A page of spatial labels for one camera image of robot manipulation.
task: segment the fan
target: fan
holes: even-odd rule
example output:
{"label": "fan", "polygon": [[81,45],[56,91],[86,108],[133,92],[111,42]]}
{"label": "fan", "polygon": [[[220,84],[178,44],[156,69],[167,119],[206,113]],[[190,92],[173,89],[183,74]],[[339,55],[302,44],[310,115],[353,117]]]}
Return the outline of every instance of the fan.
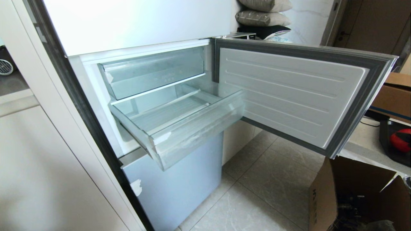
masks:
{"label": "fan", "polygon": [[13,65],[9,61],[0,59],[0,75],[9,75],[13,70]]}

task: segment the refrigerator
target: refrigerator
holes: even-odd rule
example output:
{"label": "refrigerator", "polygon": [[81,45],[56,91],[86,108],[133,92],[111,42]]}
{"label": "refrigerator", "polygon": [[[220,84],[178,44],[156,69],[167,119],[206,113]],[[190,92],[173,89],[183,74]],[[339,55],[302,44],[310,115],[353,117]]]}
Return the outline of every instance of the refrigerator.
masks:
{"label": "refrigerator", "polygon": [[[223,38],[230,1],[119,0],[97,8],[91,0],[44,0],[31,7],[49,21],[40,31],[75,75],[67,91],[73,100],[84,94],[90,110],[80,114],[97,124],[92,134],[102,130],[109,147],[100,149],[112,150],[107,162],[119,181],[125,176],[120,184],[154,230],[176,228],[217,187],[222,133],[239,120],[334,158],[396,61]],[[182,187],[187,194],[178,193]]]}

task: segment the transparent drawer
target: transparent drawer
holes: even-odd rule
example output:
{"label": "transparent drawer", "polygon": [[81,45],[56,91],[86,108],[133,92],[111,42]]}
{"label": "transparent drawer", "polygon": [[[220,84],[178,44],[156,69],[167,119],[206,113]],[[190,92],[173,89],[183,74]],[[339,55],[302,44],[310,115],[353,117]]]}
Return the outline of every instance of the transparent drawer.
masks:
{"label": "transparent drawer", "polygon": [[117,100],[204,73],[204,48],[146,55],[99,64],[109,93]]}
{"label": "transparent drawer", "polygon": [[241,119],[242,94],[239,88],[200,77],[109,107],[165,171]]}

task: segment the lower drawer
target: lower drawer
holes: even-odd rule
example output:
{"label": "lower drawer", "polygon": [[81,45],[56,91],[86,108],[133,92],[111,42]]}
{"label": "lower drawer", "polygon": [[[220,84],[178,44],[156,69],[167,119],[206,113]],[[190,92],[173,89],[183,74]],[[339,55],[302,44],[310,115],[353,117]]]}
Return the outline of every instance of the lower drawer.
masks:
{"label": "lower drawer", "polygon": [[243,116],[243,91],[204,78],[109,105],[165,171]]}

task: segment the brown cardboard box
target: brown cardboard box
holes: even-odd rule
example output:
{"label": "brown cardboard box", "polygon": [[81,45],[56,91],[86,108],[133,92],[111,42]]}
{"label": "brown cardboard box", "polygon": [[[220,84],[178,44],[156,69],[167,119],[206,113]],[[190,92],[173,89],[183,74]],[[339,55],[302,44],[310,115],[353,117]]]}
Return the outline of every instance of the brown cardboard box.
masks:
{"label": "brown cardboard box", "polygon": [[310,187],[309,230],[326,231],[338,215],[337,196],[347,194],[364,196],[359,211],[365,223],[387,219],[396,231],[411,230],[410,194],[401,177],[390,182],[394,176],[344,157],[326,158]]}
{"label": "brown cardboard box", "polygon": [[411,75],[391,72],[370,109],[411,123]]}

